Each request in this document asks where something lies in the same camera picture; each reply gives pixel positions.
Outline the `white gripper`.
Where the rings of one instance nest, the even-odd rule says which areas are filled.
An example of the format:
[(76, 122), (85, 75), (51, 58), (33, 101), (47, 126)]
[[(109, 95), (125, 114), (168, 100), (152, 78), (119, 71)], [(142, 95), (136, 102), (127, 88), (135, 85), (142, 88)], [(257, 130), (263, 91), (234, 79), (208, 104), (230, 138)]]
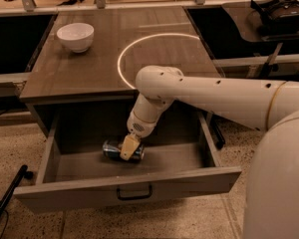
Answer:
[(128, 134), (123, 141), (120, 158), (129, 160), (139, 147), (140, 138), (149, 136), (155, 128), (155, 122), (146, 122), (138, 119), (134, 113), (130, 113), (127, 121)]

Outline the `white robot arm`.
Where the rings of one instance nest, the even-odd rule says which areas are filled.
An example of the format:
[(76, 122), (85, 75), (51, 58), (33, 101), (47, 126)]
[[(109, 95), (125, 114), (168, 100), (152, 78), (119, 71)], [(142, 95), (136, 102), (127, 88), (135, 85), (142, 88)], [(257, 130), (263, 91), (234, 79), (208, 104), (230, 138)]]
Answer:
[(242, 238), (299, 239), (299, 82), (187, 77), (178, 68), (146, 66), (136, 89), (122, 159), (174, 101), (263, 130), (247, 178)]

